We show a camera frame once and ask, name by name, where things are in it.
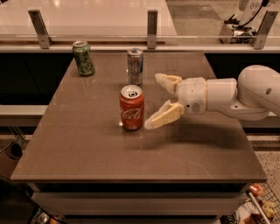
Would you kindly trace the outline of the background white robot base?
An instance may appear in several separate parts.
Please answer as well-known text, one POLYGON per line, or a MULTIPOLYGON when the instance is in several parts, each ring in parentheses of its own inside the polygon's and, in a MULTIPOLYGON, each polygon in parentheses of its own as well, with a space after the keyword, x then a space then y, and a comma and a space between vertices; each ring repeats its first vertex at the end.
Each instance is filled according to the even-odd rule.
POLYGON ((222 44, 251 44, 257 31, 250 23, 269 2, 270 0, 239 0, 238 8, 242 11, 241 18, 237 19, 235 15, 232 15, 224 21, 219 35, 220 42, 222 44))

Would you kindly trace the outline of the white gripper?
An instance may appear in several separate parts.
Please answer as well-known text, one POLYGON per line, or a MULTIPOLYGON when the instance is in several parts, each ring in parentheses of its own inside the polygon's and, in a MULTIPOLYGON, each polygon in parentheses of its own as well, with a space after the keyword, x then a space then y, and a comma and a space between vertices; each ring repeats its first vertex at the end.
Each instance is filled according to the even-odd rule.
POLYGON ((178 101, 166 101, 164 105, 145 122, 147 130, 154 130, 177 121, 185 112, 188 115, 201 115, 207 107, 207 81, 202 78, 188 78, 182 81, 180 76, 156 73, 157 83, 171 95, 176 94, 178 101))

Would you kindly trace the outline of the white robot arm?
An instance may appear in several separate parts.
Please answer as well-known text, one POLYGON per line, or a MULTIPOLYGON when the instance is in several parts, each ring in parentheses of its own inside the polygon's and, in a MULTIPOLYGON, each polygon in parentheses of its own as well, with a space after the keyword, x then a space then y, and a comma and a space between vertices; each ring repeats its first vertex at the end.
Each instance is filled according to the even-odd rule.
POLYGON ((157 83, 177 97, 164 105, 144 122, 147 130, 173 123, 182 115, 219 112, 230 118, 259 121, 270 112, 280 116, 280 74, 267 67, 245 67, 237 79, 202 77, 182 79, 157 73, 157 83))

